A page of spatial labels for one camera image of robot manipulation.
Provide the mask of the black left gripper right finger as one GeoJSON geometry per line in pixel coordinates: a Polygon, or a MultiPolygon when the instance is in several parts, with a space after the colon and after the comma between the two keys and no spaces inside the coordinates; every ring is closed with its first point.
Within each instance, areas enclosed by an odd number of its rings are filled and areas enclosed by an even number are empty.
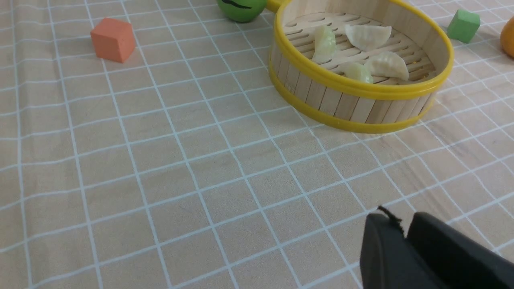
{"type": "Polygon", "coordinates": [[[407,240],[450,289],[514,287],[512,262],[431,214],[414,214],[407,240]]]}

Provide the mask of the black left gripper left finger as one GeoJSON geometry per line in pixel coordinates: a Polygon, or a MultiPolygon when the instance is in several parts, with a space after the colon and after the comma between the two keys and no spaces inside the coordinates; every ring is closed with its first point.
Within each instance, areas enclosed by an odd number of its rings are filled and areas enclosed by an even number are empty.
{"type": "Polygon", "coordinates": [[[360,253],[364,289],[441,289],[442,281],[429,269],[404,236],[401,219],[387,208],[368,214],[360,253]]]}

